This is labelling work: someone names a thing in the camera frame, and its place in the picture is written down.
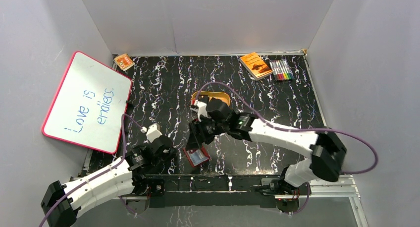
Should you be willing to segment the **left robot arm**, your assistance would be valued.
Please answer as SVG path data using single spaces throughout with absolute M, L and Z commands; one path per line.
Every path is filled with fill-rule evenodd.
M 67 183 L 51 183 L 41 201 L 45 216 L 40 225 L 70 227 L 87 211 L 120 196 L 163 196 L 164 180 L 147 175 L 170 161 L 176 150 L 157 124 L 147 129 L 146 137 L 148 144 L 130 149 L 90 175 Z

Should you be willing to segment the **red card holder wallet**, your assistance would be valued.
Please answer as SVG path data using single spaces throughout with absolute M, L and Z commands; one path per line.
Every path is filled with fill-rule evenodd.
M 187 151 L 184 147 L 183 152 L 185 153 L 192 167 L 197 167 L 210 160 L 210 155 L 208 154 L 204 146 L 202 146 L 200 149 L 190 151 Z

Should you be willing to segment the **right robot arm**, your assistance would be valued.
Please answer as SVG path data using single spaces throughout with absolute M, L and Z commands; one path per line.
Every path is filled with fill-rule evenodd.
M 284 168 L 278 180 L 255 187 L 263 195 L 293 194 L 312 180 L 337 182 L 339 179 L 347 149 L 332 131 L 299 131 L 252 113 L 239 113 L 216 98 L 207 102 L 195 100 L 191 110 L 197 113 L 197 118 L 189 122 L 187 152 L 210 144 L 217 135 L 227 134 L 238 140 L 285 148 L 305 157 Z

